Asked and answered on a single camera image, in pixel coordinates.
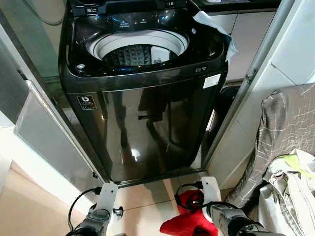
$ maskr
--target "top-load washing machine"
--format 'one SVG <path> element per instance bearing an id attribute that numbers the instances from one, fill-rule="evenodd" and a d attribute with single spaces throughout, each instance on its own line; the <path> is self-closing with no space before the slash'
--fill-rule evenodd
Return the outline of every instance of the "top-load washing machine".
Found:
<path id="1" fill-rule="evenodd" d="M 61 83 L 112 181 L 166 177 L 194 161 L 226 52 L 183 0 L 68 3 Z"/>

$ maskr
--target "gray fabric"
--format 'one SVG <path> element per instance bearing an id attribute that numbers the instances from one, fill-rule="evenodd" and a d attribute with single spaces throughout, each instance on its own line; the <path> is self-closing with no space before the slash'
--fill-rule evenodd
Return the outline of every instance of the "gray fabric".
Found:
<path id="1" fill-rule="evenodd" d="M 315 84 L 275 91 L 262 102 L 255 150 L 235 189 L 225 199 L 244 207 L 270 162 L 294 148 L 315 154 Z"/>

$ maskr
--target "washing machine drum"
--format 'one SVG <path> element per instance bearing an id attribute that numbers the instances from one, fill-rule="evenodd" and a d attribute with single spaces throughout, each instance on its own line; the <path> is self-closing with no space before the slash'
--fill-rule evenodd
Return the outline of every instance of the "washing machine drum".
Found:
<path id="1" fill-rule="evenodd" d="M 98 37 L 87 49 L 109 66 L 142 66 L 173 59 L 188 44 L 186 37 L 172 31 L 143 30 Z"/>

